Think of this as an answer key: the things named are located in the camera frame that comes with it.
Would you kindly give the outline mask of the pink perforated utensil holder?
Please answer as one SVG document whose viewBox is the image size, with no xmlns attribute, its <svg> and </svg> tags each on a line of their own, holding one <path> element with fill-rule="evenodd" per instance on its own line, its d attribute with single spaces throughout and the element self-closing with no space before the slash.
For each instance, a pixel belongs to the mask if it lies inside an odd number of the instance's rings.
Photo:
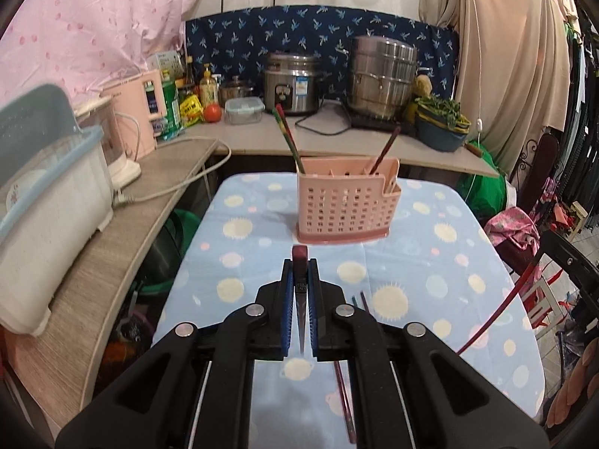
<svg viewBox="0 0 599 449">
<path fill-rule="evenodd" d="M 297 238 L 356 243 L 387 236 L 401 197 L 400 161 L 368 156 L 304 157 L 298 171 Z"/>
</svg>

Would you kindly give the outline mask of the blue patterned tablecloth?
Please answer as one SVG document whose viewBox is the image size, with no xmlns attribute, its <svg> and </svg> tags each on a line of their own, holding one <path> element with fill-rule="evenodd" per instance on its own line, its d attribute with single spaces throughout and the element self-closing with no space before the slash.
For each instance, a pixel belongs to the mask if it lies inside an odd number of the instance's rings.
<svg viewBox="0 0 599 449">
<path fill-rule="evenodd" d="M 365 243 L 313 245 L 324 281 L 379 321 L 417 321 L 459 350 L 513 282 L 461 197 L 450 187 L 401 180 L 389 234 Z M 156 332 L 220 322 L 281 276 L 298 223 L 292 173 L 238 174 L 219 187 L 184 257 Z M 514 299 L 464 359 L 529 416 L 545 392 L 537 342 Z M 315 361 L 307 336 L 288 357 L 255 367 L 249 442 L 254 448 L 345 448 L 334 368 Z"/>
</svg>

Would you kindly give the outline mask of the black induction cooktop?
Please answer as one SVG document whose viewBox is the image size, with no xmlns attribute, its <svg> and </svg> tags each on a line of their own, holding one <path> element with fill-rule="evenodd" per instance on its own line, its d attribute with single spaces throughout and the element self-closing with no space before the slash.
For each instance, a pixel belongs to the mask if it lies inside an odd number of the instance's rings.
<svg viewBox="0 0 599 449">
<path fill-rule="evenodd" d="M 343 109 L 352 128 L 381 133 L 392 133 L 395 129 L 399 128 L 401 135 L 410 137 L 416 135 L 414 125 L 398 122 L 397 120 L 381 120 L 376 117 L 367 116 L 366 114 L 360 114 L 348 107 L 347 104 L 344 104 Z"/>
</svg>

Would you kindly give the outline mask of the clear food container green lid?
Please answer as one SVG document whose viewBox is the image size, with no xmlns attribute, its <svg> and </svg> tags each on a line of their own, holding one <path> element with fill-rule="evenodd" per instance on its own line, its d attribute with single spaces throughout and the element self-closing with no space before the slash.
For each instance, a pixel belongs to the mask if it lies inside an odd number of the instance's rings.
<svg viewBox="0 0 599 449">
<path fill-rule="evenodd" d="M 258 123 L 265 110 L 265 104 L 259 97 L 247 96 L 227 100 L 224 118 L 227 124 L 246 125 Z"/>
</svg>

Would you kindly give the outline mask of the yellow snack packet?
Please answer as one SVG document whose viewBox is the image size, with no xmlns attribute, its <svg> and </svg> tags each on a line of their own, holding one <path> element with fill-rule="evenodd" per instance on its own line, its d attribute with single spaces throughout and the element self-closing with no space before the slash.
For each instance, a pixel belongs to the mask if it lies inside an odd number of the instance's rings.
<svg viewBox="0 0 599 449">
<path fill-rule="evenodd" d="M 180 104 L 180 115 L 184 128 L 204 122 L 204 109 L 197 95 L 190 94 L 184 98 Z"/>
</svg>

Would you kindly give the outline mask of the silver rice cooker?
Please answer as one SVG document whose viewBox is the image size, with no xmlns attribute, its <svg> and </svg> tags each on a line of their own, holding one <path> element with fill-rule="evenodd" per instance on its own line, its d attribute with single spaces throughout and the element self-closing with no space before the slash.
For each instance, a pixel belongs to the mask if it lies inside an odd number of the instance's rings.
<svg viewBox="0 0 599 449">
<path fill-rule="evenodd" d="M 320 59 L 308 54 L 269 53 L 263 71 L 267 112 L 276 106 L 284 114 L 315 113 L 320 103 Z"/>
</svg>

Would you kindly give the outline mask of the small lidded steel pot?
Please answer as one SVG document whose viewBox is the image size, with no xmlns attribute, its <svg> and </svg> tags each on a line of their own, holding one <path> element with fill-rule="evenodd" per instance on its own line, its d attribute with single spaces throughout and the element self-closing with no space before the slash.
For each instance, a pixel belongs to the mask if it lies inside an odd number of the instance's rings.
<svg viewBox="0 0 599 449">
<path fill-rule="evenodd" d="M 235 98 L 248 97 L 254 92 L 254 83 L 247 79 L 242 79 L 239 75 L 234 75 L 231 79 L 224 80 L 218 87 L 218 100 L 220 107 L 225 107 L 227 100 Z"/>
</svg>

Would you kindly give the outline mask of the pink floral cloth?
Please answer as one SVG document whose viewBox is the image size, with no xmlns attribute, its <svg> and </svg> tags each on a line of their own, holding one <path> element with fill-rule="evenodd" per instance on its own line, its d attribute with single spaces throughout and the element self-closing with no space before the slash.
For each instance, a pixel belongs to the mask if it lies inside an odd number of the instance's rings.
<svg viewBox="0 0 599 449">
<path fill-rule="evenodd" d="M 540 234 L 530 216 L 519 207 L 510 207 L 490 218 L 483 230 L 493 246 L 508 242 L 520 253 L 535 254 L 540 246 Z"/>
</svg>

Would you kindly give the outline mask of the yellow oil bottle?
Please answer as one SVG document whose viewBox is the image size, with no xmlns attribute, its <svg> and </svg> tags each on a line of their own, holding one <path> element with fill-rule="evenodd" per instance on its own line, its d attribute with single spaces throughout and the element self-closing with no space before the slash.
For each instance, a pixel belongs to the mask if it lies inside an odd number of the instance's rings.
<svg viewBox="0 0 599 449">
<path fill-rule="evenodd" d="M 199 83 L 199 98 L 205 109 L 218 103 L 218 83 L 213 77 L 209 64 L 204 65 L 203 76 Z"/>
</svg>

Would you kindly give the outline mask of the stacked steel steamer pot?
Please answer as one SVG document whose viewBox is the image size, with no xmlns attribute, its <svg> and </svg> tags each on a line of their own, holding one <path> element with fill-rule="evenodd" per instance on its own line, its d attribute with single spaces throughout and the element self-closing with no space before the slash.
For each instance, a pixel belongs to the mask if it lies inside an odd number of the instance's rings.
<svg viewBox="0 0 599 449">
<path fill-rule="evenodd" d="M 392 120 L 407 103 L 417 71 L 417 48 L 389 37 L 352 40 L 347 104 L 378 120 Z"/>
</svg>

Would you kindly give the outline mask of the white dish rack box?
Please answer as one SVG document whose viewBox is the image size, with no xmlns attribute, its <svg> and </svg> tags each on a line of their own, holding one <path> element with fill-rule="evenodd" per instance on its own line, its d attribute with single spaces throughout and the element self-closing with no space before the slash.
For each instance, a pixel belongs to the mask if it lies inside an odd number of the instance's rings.
<svg viewBox="0 0 599 449">
<path fill-rule="evenodd" d="M 113 216 L 101 127 L 43 84 L 1 110 L 1 324 L 39 336 L 64 276 Z"/>
</svg>

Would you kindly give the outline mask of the navy floral cloth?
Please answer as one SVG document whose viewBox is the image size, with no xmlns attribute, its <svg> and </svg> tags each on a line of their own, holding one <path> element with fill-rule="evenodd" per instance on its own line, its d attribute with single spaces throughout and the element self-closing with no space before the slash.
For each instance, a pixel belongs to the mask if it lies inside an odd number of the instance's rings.
<svg viewBox="0 0 599 449">
<path fill-rule="evenodd" d="M 224 78 L 262 81 L 267 55 L 288 52 L 319 59 L 324 91 L 346 93 L 349 52 L 358 36 L 390 37 L 417 48 L 418 65 L 428 69 L 432 92 L 453 95 L 459 42 L 453 30 L 379 11 L 284 5 L 217 13 L 186 22 L 186 49 L 198 77 L 208 64 Z"/>
</svg>

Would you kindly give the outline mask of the white carton box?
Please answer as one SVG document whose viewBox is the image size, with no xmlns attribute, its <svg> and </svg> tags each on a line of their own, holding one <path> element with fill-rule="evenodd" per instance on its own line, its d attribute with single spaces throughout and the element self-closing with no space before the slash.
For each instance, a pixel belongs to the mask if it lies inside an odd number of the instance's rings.
<svg viewBox="0 0 599 449">
<path fill-rule="evenodd" d="M 164 51 L 150 55 L 146 58 L 147 67 L 151 70 L 167 70 L 171 79 L 181 79 L 185 75 L 184 64 L 178 51 Z"/>
</svg>

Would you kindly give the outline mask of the beige curtain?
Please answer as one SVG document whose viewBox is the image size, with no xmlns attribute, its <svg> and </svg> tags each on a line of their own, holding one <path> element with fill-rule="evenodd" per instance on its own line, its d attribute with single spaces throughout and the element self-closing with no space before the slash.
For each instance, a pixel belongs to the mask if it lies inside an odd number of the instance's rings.
<svg viewBox="0 0 599 449">
<path fill-rule="evenodd" d="M 563 129 L 571 70 L 553 0 L 419 0 L 419 17 L 458 33 L 455 96 L 501 171 L 529 138 Z"/>
</svg>

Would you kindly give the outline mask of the pink dotted curtain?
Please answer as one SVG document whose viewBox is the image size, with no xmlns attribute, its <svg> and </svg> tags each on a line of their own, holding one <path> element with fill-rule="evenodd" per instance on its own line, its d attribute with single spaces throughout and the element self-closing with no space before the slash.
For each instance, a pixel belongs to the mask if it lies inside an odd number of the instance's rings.
<svg viewBox="0 0 599 449">
<path fill-rule="evenodd" d="M 3 103 L 42 83 L 87 100 L 182 45 L 196 0 L 24 0 L 1 37 Z"/>
</svg>

